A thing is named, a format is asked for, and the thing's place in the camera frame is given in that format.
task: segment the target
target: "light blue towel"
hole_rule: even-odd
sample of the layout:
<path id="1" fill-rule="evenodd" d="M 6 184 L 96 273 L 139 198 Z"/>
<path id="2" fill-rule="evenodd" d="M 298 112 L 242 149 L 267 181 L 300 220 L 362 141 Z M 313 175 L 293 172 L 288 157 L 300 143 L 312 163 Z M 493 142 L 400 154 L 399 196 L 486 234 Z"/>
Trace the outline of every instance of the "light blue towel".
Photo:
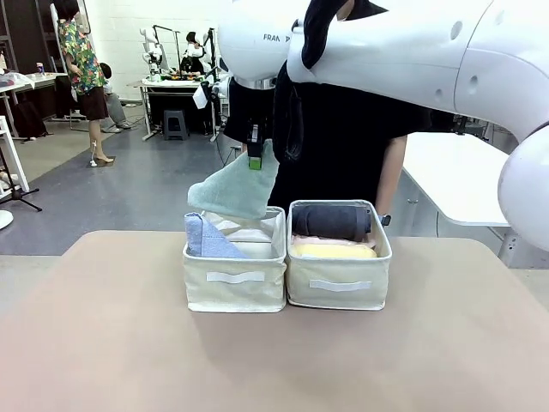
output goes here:
<path id="1" fill-rule="evenodd" d="M 198 258 L 248 259 L 214 225 L 197 213 L 185 215 L 187 252 Z"/>
<path id="2" fill-rule="evenodd" d="M 244 153 L 202 183 L 192 185 L 189 205 L 221 215 L 261 219 L 267 213 L 278 166 L 273 141 L 267 140 L 263 145 L 261 170 L 251 170 L 248 155 Z"/>

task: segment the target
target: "white basket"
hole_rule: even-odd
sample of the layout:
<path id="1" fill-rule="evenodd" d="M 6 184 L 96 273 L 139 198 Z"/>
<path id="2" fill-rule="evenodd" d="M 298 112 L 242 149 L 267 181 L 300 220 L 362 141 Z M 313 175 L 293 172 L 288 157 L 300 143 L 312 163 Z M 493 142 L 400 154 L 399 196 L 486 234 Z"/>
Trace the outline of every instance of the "white basket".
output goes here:
<path id="1" fill-rule="evenodd" d="M 258 221 L 202 212 L 251 259 L 193 257 L 185 245 L 185 285 L 195 312 L 279 312 L 286 305 L 286 214 L 268 208 Z"/>
<path id="2" fill-rule="evenodd" d="M 371 235 L 376 240 L 378 258 L 318 259 L 297 257 L 292 246 L 292 218 L 296 206 L 355 206 L 371 215 Z M 297 201 L 288 216 L 288 300 L 297 306 L 326 309 L 379 311 L 385 307 L 389 287 L 389 264 L 393 256 L 389 240 L 376 210 L 369 202 Z"/>

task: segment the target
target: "black stool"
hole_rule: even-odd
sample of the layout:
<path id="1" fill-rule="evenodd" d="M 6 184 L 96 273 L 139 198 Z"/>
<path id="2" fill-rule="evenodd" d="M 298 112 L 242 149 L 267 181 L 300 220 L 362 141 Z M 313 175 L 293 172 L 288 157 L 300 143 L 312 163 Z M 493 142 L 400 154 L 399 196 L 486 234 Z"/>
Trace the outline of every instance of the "black stool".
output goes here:
<path id="1" fill-rule="evenodd" d="M 184 140 L 184 134 L 190 137 L 189 128 L 185 123 L 185 112 L 183 110 L 164 111 L 164 140 L 177 138 Z"/>

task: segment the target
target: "woman in floral shirt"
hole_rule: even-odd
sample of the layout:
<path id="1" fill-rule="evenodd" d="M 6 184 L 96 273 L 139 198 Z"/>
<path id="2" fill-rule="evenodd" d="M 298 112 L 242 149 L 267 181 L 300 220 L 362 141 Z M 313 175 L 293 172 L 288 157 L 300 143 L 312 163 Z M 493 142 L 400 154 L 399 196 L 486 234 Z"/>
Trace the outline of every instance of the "woman in floral shirt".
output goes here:
<path id="1" fill-rule="evenodd" d="M 100 120 L 109 117 L 103 91 L 105 76 L 92 44 L 76 27 L 75 16 L 80 11 L 77 0 L 53 0 L 53 3 L 59 17 L 59 44 L 82 112 L 89 121 L 90 149 L 95 150 L 97 159 L 110 163 L 112 159 L 105 155 L 101 144 Z"/>

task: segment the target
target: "white robotic arm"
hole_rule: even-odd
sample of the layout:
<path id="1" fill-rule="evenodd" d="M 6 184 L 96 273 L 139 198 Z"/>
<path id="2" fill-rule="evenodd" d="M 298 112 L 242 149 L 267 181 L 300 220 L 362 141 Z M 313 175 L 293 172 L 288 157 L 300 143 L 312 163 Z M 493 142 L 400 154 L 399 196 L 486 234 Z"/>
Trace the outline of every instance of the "white robotic arm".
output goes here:
<path id="1" fill-rule="evenodd" d="M 307 0 L 241 0 L 219 25 L 220 51 L 235 80 L 276 77 L 356 88 L 480 118 L 522 144 L 499 183 L 510 225 L 549 250 L 549 26 L 534 0 L 467 0 L 400 7 L 333 22 L 317 64 L 303 65 Z"/>
<path id="2" fill-rule="evenodd" d="M 150 69 L 150 81 L 160 81 L 160 64 L 162 63 L 162 49 L 156 38 L 156 32 L 152 27 L 142 28 L 140 30 L 142 36 L 145 37 L 145 52 L 143 60 L 148 64 Z"/>

